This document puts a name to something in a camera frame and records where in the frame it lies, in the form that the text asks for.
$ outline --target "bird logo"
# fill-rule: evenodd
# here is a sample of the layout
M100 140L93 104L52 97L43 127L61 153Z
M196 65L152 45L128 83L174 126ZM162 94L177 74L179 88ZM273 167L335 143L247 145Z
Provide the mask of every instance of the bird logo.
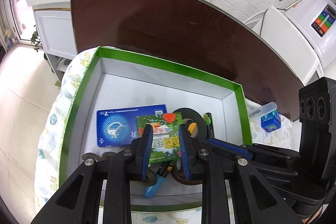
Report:
M114 138L117 138L117 132L121 127L124 127L124 125L120 122L113 122L108 126L107 132Z

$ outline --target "orange button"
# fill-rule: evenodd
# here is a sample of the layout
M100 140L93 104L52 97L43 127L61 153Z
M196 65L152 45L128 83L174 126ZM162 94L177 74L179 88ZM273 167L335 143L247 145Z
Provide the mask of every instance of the orange button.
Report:
M326 31L328 31L328 27L326 26L326 24L323 24L322 26L321 26L321 29L324 31L324 32L326 32Z
M322 23L322 21L321 21L319 18L317 18L317 19L315 20L315 22L316 22L316 24L317 24L318 26Z

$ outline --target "white appliance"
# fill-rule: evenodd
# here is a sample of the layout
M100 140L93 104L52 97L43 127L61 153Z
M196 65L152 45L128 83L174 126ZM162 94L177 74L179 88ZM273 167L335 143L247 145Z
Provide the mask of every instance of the white appliance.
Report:
M252 29L260 33L262 19ZM307 39L277 8L265 13L261 38L287 63L304 85L324 76L320 60Z
M336 57L336 5L331 0L302 0L285 16L317 53L322 67Z

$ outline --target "cabinet door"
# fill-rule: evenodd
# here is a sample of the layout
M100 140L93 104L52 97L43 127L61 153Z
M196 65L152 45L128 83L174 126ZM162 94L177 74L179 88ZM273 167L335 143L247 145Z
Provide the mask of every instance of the cabinet door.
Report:
M73 59L77 55L71 11L35 11L36 25L44 50Z

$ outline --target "green package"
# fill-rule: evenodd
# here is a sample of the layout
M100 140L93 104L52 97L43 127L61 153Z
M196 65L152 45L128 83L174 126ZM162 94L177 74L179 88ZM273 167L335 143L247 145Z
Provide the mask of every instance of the green package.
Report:
M137 117L139 137L142 136L146 124L153 126L149 163L174 160L181 156L179 126L182 123L180 112Z

